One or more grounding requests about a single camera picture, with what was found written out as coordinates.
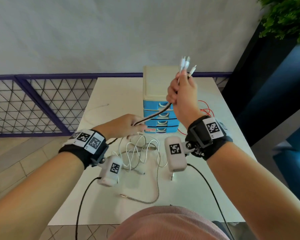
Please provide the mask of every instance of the floor tile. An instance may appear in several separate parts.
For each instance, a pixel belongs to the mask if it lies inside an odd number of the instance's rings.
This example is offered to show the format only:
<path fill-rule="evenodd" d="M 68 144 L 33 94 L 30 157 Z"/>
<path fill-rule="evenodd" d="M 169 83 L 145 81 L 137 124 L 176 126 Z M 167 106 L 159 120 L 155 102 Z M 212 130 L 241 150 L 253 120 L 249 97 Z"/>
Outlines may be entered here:
<path fill-rule="evenodd" d="M 0 173 L 0 192 L 4 191 L 25 176 L 20 162 L 13 164 Z"/>
<path fill-rule="evenodd" d="M 46 229 L 41 234 L 39 240 L 49 240 L 52 237 L 52 233 L 49 229 L 49 227 L 46 227 Z"/>
<path fill-rule="evenodd" d="M 116 226 L 101 225 L 94 233 L 93 236 L 97 240 L 106 240 L 115 231 Z"/>
<path fill-rule="evenodd" d="M 99 227 L 100 225 L 88 225 L 88 228 L 92 233 L 94 233 Z"/>
<path fill-rule="evenodd" d="M 32 137 L 0 155 L 0 173 L 54 139 L 55 137 Z"/>
<path fill-rule="evenodd" d="M 4 191 L 2 191 L 0 193 L 0 199 L 3 198 L 7 193 L 9 193 L 11 190 L 13 190 L 14 188 L 16 188 L 17 185 L 19 185 L 22 181 L 24 181 L 26 179 L 26 177 L 23 177 L 22 179 L 20 179 L 19 181 L 17 181 L 16 183 L 14 183 L 13 185 L 11 185 L 9 188 L 5 189 Z"/>
<path fill-rule="evenodd" d="M 75 240 L 76 226 L 63 226 L 56 234 L 55 240 Z M 78 226 L 78 240 L 87 240 L 91 236 L 88 226 Z"/>
<path fill-rule="evenodd" d="M 68 139 L 68 136 L 56 137 L 53 141 L 45 145 L 42 149 L 48 157 L 48 159 L 51 159 L 52 157 L 56 156 L 58 154 L 58 151 L 62 147 L 62 144 L 65 143 Z"/>
<path fill-rule="evenodd" d="M 0 138 L 0 155 L 29 140 L 29 137 Z"/>
<path fill-rule="evenodd" d="M 48 158 L 44 154 L 44 151 L 40 149 L 22 159 L 20 163 L 24 169 L 25 174 L 29 174 L 33 170 L 44 164 L 46 161 L 48 161 Z"/>
<path fill-rule="evenodd" d="M 52 234 L 55 234 L 57 231 L 60 230 L 60 228 L 61 228 L 62 226 L 48 226 L 48 227 L 50 228 Z"/>

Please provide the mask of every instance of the red wire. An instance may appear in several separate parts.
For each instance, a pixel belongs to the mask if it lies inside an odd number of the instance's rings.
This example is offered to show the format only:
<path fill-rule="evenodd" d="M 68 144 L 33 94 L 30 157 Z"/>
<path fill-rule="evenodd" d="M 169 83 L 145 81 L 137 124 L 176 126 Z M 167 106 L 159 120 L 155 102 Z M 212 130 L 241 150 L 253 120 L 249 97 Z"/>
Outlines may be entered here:
<path fill-rule="evenodd" d="M 212 112 L 212 115 L 213 115 L 213 117 L 214 117 L 214 112 L 212 111 L 212 109 L 209 108 L 209 105 L 208 105 L 205 101 L 203 101 L 203 100 L 198 100 L 198 102 L 203 102 L 203 103 L 205 103 L 205 104 L 207 105 L 207 107 L 208 107 L 208 108 L 201 108 L 201 109 L 200 109 L 201 112 L 206 113 L 205 115 L 208 115 L 208 116 L 210 116 L 210 117 L 212 117 L 211 114 L 210 114 L 210 112 Z M 179 131 L 181 134 L 185 135 L 185 136 L 187 135 L 187 134 L 185 134 L 185 133 L 182 133 L 182 132 L 180 131 L 180 129 L 178 129 L 178 131 Z"/>

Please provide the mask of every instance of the white wall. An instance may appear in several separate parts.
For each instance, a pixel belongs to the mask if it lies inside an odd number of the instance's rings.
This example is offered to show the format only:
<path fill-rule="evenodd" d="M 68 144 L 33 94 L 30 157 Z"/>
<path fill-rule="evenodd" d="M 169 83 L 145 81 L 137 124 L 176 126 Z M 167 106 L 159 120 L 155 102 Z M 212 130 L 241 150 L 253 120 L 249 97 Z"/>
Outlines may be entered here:
<path fill-rule="evenodd" d="M 272 156 L 273 148 L 300 128 L 300 109 L 254 144 L 251 149 L 257 161 L 286 184 Z"/>
<path fill-rule="evenodd" d="M 232 71 L 256 0 L 0 0 L 0 74 L 142 72 L 190 55 Z"/>

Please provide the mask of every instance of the drawer handle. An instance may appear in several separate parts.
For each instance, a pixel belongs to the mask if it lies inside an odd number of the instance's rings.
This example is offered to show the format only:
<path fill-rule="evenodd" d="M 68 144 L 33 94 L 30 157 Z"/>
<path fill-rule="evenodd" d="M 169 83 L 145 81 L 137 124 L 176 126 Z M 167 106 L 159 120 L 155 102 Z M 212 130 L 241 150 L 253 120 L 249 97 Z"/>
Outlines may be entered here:
<path fill-rule="evenodd" d="M 158 125 L 165 125 L 165 124 L 168 124 L 168 121 L 162 121 L 162 122 L 158 121 Z"/>
<path fill-rule="evenodd" d="M 166 102 L 166 103 L 164 103 L 164 104 L 159 103 L 159 106 L 160 106 L 160 107 L 165 107 L 167 104 L 168 104 L 168 102 Z"/>
<path fill-rule="evenodd" d="M 162 113 L 162 114 L 159 114 L 158 116 L 159 116 L 159 117 L 168 117 L 168 116 L 169 116 L 169 113 Z"/>

